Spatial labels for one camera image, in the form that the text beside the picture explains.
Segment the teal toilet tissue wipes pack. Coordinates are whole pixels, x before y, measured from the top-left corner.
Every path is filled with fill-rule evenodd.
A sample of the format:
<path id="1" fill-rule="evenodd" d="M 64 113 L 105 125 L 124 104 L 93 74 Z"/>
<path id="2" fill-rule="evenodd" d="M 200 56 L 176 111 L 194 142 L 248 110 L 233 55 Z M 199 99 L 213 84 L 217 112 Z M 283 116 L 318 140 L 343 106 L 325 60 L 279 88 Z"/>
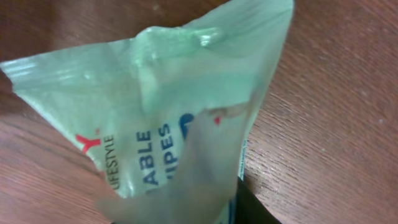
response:
<path id="1" fill-rule="evenodd" d="M 1 69 L 105 174 L 113 222 L 233 223 L 244 143 L 293 12 L 293 0 L 228 1 L 181 27 Z"/>

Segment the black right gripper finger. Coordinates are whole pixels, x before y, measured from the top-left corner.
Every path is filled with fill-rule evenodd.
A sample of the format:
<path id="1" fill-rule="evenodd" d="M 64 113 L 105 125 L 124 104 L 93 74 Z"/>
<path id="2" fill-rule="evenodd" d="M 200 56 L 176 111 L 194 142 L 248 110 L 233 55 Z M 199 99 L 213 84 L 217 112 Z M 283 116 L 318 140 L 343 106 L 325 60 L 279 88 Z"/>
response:
<path id="1" fill-rule="evenodd" d="M 282 224 L 238 178 L 235 224 Z"/>

